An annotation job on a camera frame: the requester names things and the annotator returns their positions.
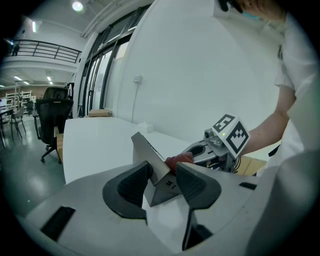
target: white table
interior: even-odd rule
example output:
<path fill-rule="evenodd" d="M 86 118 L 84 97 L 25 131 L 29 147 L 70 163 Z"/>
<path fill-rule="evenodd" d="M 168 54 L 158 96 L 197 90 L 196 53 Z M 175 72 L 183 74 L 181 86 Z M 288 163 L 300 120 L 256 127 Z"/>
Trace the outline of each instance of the white table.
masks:
<path fill-rule="evenodd" d="M 139 132 L 134 123 L 116 117 L 68 119 L 63 135 L 63 168 L 66 184 L 133 163 L 131 137 Z M 166 159 L 190 143 L 153 131 L 140 133 Z"/>
<path fill-rule="evenodd" d="M 63 136 L 63 169 L 66 184 L 84 176 L 133 163 L 131 137 L 137 125 L 115 117 L 68 119 Z M 190 143 L 159 132 L 141 134 L 166 159 Z M 143 198 L 148 227 L 173 253 L 182 251 L 189 206 L 182 195 L 149 207 Z"/>

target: metal railing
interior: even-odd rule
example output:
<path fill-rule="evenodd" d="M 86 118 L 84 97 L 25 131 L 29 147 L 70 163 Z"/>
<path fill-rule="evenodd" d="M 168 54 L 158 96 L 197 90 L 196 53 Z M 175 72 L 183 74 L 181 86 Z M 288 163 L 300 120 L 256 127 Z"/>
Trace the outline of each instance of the metal railing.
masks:
<path fill-rule="evenodd" d="M 81 51 L 55 43 L 36 40 L 14 40 L 7 57 L 31 56 L 76 63 Z"/>

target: ceiling light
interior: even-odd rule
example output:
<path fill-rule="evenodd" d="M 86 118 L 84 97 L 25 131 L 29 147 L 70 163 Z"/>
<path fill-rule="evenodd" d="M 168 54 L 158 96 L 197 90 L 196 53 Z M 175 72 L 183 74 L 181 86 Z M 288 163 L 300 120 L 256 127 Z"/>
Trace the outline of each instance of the ceiling light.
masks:
<path fill-rule="evenodd" d="M 36 23 L 32 21 L 32 31 L 36 32 Z"/>
<path fill-rule="evenodd" d="M 75 11 L 77 11 L 77 12 L 80 12 L 83 8 L 84 8 L 84 6 L 82 5 L 82 3 L 80 3 L 80 2 L 74 2 L 73 4 L 72 4 L 72 8 L 75 10 Z"/>

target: black office chair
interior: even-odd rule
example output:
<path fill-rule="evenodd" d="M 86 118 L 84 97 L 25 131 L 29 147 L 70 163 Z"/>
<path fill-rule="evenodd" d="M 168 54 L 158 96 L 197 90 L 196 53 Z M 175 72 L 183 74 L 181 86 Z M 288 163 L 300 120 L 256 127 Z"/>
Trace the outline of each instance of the black office chair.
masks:
<path fill-rule="evenodd" d="M 34 116 L 36 135 L 39 140 L 47 144 L 46 152 L 41 157 L 41 162 L 44 163 L 44 157 L 57 150 L 57 138 L 55 137 L 54 129 L 58 127 L 60 134 L 64 132 L 65 123 L 73 104 L 74 101 L 71 99 L 39 99 L 36 102 L 35 109 L 41 124 L 41 127 L 38 127 L 37 117 Z"/>
<path fill-rule="evenodd" d="M 26 107 L 26 111 L 27 111 L 27 115 L 30 116 L 32 115 L 32 111 L 34 110 L 34 103 L 33 101 L 28 101 L 26 104 L 25 104 L 25 107 Z"/>
<path fill-rule="evenodd" d="M 68 89 L 62 87 L 48 87 L 43 95 L 43 100 L 68 100 Z"/>

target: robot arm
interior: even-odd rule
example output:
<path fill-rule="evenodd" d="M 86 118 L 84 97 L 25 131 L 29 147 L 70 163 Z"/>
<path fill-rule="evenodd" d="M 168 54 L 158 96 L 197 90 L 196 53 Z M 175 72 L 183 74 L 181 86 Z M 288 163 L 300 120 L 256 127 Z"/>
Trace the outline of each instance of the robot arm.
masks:
<path fill-rule="evenodd" d="M 203 140 L 186 148 L 193 161 L 202 167 L 220 168 L 221 171 L 235 173 L 236 159 L 250 139 L 250 134 L 242 121 L 225 114 L 211 128 L 204 131 Z"/>

